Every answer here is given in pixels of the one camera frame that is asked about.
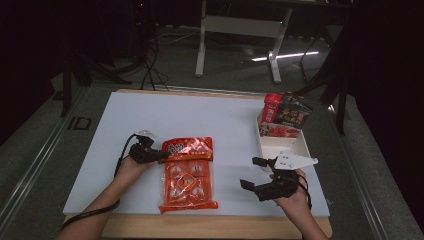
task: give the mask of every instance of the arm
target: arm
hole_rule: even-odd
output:
[[[296,172],[305,177],[305,173],[297,169]],[[300,178],[300,183],[305,186],[305,180]],[[328,239],[322,231],[308,207],[305,191],[298,187],[296,193],[289,198],[274,199],[286,213],[290,221],[299,229],[306,240]]]
[[[137,164],[131,157],[126,157],[112,182],[84,210],[84,212],[104,208],[115,204],[128,191],[141,174],[154,163]],[[56,240],[65,239],[100,239],[112,211],[81,219],[64,228]]]

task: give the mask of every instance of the desk leg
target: desk leg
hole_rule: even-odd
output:
[[[206,0],[202,1],[202,19],[200,20],[200,46],[197,54],[196,77],[203,76],[203,66],[205,64],[205,19],[206,19]]]
[[[278,68],[277,56],[278,52],[280,51],[281,43],[284,39],[284,34],[286,33],[292,11],[293,8],[288,8],[286,10],[284,21],[281,23],[277,39],[275,40],[274,49],[272,50],[272,52],[269,52],[268,55],[269,64],[271,65],[272,77],[274,79],[274,83],[276,84],[281,83],[280,69]]]

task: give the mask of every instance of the red snack bag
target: red snack bag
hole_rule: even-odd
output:
[[[172,155],[163,161],[164,192],[160,212],[185,209],[216,209],[212,199],[212,138],[176,138],[165,141],[162,150]]]
[[[291,93],[268,93],[259,123],[259,133],[268,137],[296,138],[312,108]]]
[[[213,159],[212,138],[174,138],[163,142],[162,151],[171,153],[166,161],[184,159]]]

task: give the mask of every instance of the floor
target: floor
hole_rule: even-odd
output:
[[[147,78],[145,89],[154,86],[165,91],[195,89],[263,94],[291,92],[305,86],[298,65],[300,57],[279,60],[283,78],[279,85],[273,83],[267,61],[252,61],[267,55],[273,47],[272,40],[215,33],[207,36],[204,75],[195,77],[198,33],[196,28],[160,29],[159,51],[153,51],[152,44],[148,58],[154,66],[151,68],[154,85]],[[299,53],[307,45],[301,38],[288,38],[280,54]],[[319,54],[305,60],[308,77],[319,69],[329,51],[324,41],[318,41],[313,50]],[[129,62],[128,58],[117,58],[116,68]],[[0,239],[54,238],[64,220],[63,206],[110,93],[121,88],[140,89],[146,73],[147,69],[140,67],[121,74],[131,85],[116,84],[96,72],[92,72],[94,82],[90,87],[79,86],[74,80],[73,107],[67,116],[60,117],[62,102],[52,98],[2,145],[0,204],[5,207],[0,217]],[[61,75],[52,79],[58,91],[61,83]],[[316,89],[304,97],[320,107],[322,90]],[[72,129],[72,118],[92,119],[91,127]],[[320,124],[333,126],[334,123]],[[347,102],[346,136],[337,135],[334,127],[333,131],[335,134],[322,132],[308,140],[342,146],[331,151],[310,149],[312,154],[326,154],[334,159],[319,170],[319,175],[327,179],[323,191],[331,212],[334,232],[331,239],[424,239],[355,107],[354,98],[349,97]]]

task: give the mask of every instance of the white tabletop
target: white tabletop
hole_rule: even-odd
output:
[[[218,209],[184,210],[166,214],[281,216],[273,201],[259,202],[240,187],[240,179],[256,185],[270,182],[269,173],[252,164],[260,156],[255,120],[263,100],[182,95],[112,93],[93,137],[64,214],[80,213],[109,184],[128,137],[149,130],[157,137],[152,148],[179,137],[212,137],[213,199]],[[129,147],[136,142],[134,138]],[[308,179],[314,216],[329,216],[313,166],[303,168]],[[115,213],[160,214],[163,165],[155,165],[121,199]]]

